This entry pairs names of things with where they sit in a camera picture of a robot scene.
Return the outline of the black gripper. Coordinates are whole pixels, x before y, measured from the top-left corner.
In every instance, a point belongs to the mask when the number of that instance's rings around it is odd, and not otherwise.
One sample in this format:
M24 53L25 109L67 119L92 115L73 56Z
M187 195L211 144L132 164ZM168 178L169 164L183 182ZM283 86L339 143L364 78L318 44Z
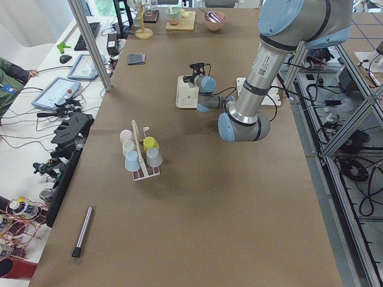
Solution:
M188 85L189 87L202 87L202 80L204 79L204 75L199 74L195 76L191 75L185 75L183 76L183 81L184 82L189 82Z

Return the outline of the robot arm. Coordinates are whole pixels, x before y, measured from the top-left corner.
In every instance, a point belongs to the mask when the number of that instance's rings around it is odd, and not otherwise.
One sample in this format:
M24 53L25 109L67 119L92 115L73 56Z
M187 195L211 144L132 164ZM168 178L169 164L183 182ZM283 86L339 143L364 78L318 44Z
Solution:
M352 1L267 1L259 14L259 49L238 98L214 94L215 79L205 75L203 64L190 66L194 72L183 81L199 89L197 110L224 110L218 118L222 140L251 142L267 136L270 121L258 109L287 54L301 41L311 49L345 42L351 33L352 6Z

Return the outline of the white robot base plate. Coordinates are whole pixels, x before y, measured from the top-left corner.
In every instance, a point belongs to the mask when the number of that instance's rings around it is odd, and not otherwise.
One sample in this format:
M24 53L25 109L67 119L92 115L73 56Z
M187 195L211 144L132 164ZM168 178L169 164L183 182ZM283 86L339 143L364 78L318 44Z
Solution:
M238 97L241 94L245 80L246 80L245 77L238 77L236 79L236 88L237 88ZM261 102L262 105L275 105L275 106L281 105L281 99L279 96L278 86L271 87L269 90L256 88L255 92L257 93L257 95L264 96L264 99Z

